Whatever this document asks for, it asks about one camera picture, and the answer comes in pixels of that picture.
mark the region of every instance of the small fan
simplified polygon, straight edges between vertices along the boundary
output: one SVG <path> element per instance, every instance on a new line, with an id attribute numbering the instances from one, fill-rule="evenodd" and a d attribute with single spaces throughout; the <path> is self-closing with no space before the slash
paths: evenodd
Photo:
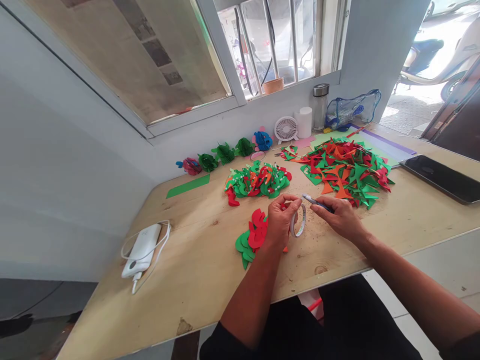
<path id="1" fill-rule="evenodd" d="M 278 145 L 280 145 L 282 141 L 285 142 L 290 140 L 298 140 L 298 127 L 299 125 L 297 123 L 297 120 L 295 120 L 291 116 L 284 116 L 279 118 L 276 121 L 274 127 L 274 133 L 276 138 L 278 139 Z"/>

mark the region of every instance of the doorway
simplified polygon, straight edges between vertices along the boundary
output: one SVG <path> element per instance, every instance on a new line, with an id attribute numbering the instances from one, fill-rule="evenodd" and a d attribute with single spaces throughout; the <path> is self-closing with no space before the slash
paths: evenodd
<path id="1" fill-rule="evenodd" d="M 469 35 L 476 23 L 480 23 L 480 3 L 459 1 L 456 7 L 442 8 L 441 4 L 446 2 L 432 1 L 433 10 L 429 6 L 430 11 L 425 14 L 380 120 L 380 124 L 406 135 L 419 137 L 423 133 L 469 66 L 475 62 L 476 57 L 458 63 L 455 61 L 464 55 L 460 52 L 465 48 L 463 43 L 467 38 L 472 46 L 478 47 L 474 51 L 480 53 L 480 33 Z M 419 78 L 425 85 L 411 81 Z"/>

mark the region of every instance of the thermos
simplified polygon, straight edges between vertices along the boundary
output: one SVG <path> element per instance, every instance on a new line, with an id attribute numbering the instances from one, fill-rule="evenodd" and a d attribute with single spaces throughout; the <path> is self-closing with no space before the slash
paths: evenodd
<path id="1" fill-rule="evenodd" d="M 325 127 L 325 117 L 327 116 L 327 95 L 329 94 L 330 84 L 323 83 L 313 87 L 313 122 L 312 132 L 321 133 Z"/>

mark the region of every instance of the wooden table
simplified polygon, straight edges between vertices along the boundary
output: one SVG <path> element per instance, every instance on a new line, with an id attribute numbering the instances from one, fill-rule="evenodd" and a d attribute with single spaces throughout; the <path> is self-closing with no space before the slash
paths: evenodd
<path id="1" fill-rule="evenodd" d="M 479 162 L 378 124 L 369 130 L 480 181 Z M 264 161 L 277 161 L 292 173 L 290 186 L 283 192 L 320 194 L 322 186 L 313 186 L 300 164 L 274 157 L 276 152 L 269 151 Z M 127 237 L 160 220 L 171 221 L 173 230 L 154 274 L 132 296 L 132 280 L 120 277 L 125 263 L 119 255 L 97 286 L 59 360 L 116 359 L 220 319 L 245 274 L 235 240 L 248 229 L 252 212 L 258 208 L 266 212 L 271 202 L 264 196 L 246 197 L 239 199 L 238 207 L 228 205 L 223 187 L 229 169 L 241 169 L 246 163 L 237 157 L 213 171 L 207 185 L 169 199 L 169 189 L 193 178 L 186 174 L 152 190 Z M 366 227 L 399 254 L 480 227 L 480 206 L 461 205 L 402 168 L 392 170 L 390 177 L 396 182 L 392 193 L 381 191 L 369 211 L 365 206 L 356 211 Z M 288 249 L 280 262 L 273 301 L 369 266 L 355 246 L 311 211 L 305 231 L 290 239 Z"/>

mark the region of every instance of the smartphone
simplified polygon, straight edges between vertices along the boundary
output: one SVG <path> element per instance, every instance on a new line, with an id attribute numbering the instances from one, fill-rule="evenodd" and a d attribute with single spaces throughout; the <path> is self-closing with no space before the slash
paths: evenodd
<path id="1" fill-rule="evenodd" d="M 400 165 L 461 204 L 480 201 L 480 182 L 425 155 L 403 160 Z"/>

